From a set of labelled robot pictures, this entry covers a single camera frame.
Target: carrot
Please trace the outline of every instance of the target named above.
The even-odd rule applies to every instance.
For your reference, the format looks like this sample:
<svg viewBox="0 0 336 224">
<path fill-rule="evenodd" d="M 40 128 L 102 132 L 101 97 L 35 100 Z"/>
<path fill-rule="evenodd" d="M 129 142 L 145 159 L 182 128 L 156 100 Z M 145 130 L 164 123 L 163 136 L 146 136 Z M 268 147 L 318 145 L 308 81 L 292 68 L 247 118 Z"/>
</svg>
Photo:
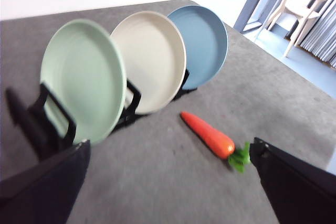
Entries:
<svg viewBox="0 0 336 224">
<path fill-rule="evenodd" d="M 244 148 L 236 148 L 230 137 L 213 128 L 198 116 L 182 111 L 181 118 L 219 158 L 228 159 L 230 166 L 240 173 L 244 172 L 244 165 L 251 162 L 250 143 L 246 142 Z"/>
<path fill-rule="evenodd" d="M 235 143 L 231 138 L 198 116 L 182 111 L 181 118 L 219 158 L 227 159 L 235 151 Z"/>
</svg>

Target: chair leg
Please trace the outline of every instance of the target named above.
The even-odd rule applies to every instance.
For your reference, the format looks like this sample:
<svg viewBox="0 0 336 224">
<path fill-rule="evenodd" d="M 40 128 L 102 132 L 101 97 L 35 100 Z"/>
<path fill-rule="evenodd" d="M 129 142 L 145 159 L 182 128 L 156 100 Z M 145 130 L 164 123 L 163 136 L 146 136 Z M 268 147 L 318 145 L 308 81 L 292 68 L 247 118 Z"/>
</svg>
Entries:
<svg viewBox="0 0 336 224">
<path fill-rule="evenodd" d="M 305 38 L 305 36 L 307 35 L 307 33 L 309 32 L 311 27 L 314 25 L 316 20 L 317 20 L 316 18 L 312 18 L 312 19 L 307 20 L 307 22 L 304 25 L 302 31 L 300 32 L 299 37 L 297 38 L 297 40 L 294 44 L 295 47 L 298 46 L 303 41 L 303 39 Z"/>
<path fill-rule="evenodd" d="M 273 21 L 273 19 L 279 14 L 281 13 L 280 8 L 278 7 L 268 18 L 265 27 L 268 27 L 269 24 L 271 24 L 271 22 Z"/>
<path fill-rule="evenodd" d="M 268 31 L 270 31 L 273 27 L 274 27 L 274 25 L 275 25 L 275 23 L 277 22 L 277 20 L 278 20 L 278 18 L 280 17 L 280 15 L 281 15 L 281 13 L 278 13 L 275 17 L 274 17 L 274 19 L 272 20 L 272 23 L 269 25 L 269 27 L 267 28 L 267 30 Z"/>
<path fill-rule="evenodd" d="M 292 48 L 292 46 L 294 45 L 294 40 L 291 40 L 286 48 L 286 51 L 283 53 L 282 57 L 287 57 L 290 49 Z"/>
<path fill-rule="evenodd" d="M 286 49 L 285 53 L 283 53 L 282 57 L 287 57 L 290 49 L 292 48 L 292 46 L 294 45 L 294 43 L 297 41 L 297 38 L 298 38 L 300 32 L 302 31 L 302 27 L 304 26 L 305 23 L 306 23 L 305 19 L 299 21 L 298 27 L 295 29 L 295 31 L 292 34 L 292 36 L 290 36 L 290 42 L 289 42 L 289 44 L 287 46 L 287 49 Z"/>
</svg>

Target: table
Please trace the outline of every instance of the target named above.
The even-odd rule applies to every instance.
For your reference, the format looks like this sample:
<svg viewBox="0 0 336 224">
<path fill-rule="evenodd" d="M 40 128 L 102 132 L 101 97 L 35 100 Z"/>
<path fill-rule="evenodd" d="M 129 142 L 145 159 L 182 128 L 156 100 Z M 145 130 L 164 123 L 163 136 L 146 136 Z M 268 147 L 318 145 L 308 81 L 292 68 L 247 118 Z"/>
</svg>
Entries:
<svg viewBox="0 0 336 224">
<path fill-rule="evenodd" d="M 4 91 L 12 86 L 26 105 L 35 101 L 42 56 L 60 26 L 88 18 L 111 32 L 134 12 L 167 15 L 193 4 L 173 0 L 1 22 L 2 179 L 37 163 L 9 118 Z M 277 223 L 255 168 L 242 175 L 230 170 L 184 125 L 182 110 L 207 120 L 238 145 L 258 136 L 325 168 L 336 143 L 336 102 L 226 28 L 229 52 L 212 81 L 92 147 L 68 223 Z"/>
</svg>

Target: chair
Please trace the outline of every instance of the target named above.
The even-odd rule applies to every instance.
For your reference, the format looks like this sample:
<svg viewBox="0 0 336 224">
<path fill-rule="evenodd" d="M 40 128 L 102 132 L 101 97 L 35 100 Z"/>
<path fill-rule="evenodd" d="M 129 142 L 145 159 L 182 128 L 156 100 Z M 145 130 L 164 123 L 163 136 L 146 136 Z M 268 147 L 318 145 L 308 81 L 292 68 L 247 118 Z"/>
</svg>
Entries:
<svg viewBox="0 0 336 224">
<path fill-rule="evenodd" d="M 313 5 L 308 8 L 306 5 L 298 5 L 295 0 L 282 0 L 279 7 L 270 15 L 267 20 L 266 27 L 269 25 L 268 30 L 271 30 L 277 19 L 282 13 L 289 13 L 298 19 L 299 25 L 290 37 L 290 43 L 283 54 L 286 57 L 293 45 L 297 46 L 298 42 L 301 40 L 302 36 L 307 34 L 307 31 L 314 24 L 315 19 L 317 19 L 320 14 L 315 12 L 316 8 L 326 0 L 315 0 Z"/>
</svg>

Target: orange carrot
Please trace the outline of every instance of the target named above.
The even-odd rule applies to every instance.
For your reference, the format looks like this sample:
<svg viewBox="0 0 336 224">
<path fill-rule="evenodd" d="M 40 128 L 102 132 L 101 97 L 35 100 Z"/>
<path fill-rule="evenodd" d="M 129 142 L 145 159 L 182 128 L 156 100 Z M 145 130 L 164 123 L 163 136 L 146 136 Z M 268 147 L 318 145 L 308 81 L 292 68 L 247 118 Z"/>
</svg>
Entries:
<svg viewBox="0 0 336 224">
<path fill-rule="evenodd" d="M 221 159 L 227 159 L 235 151 L 235 143 L 224 133 L 186 111 L 181 112 L 182 120 Z"/>
</svg>

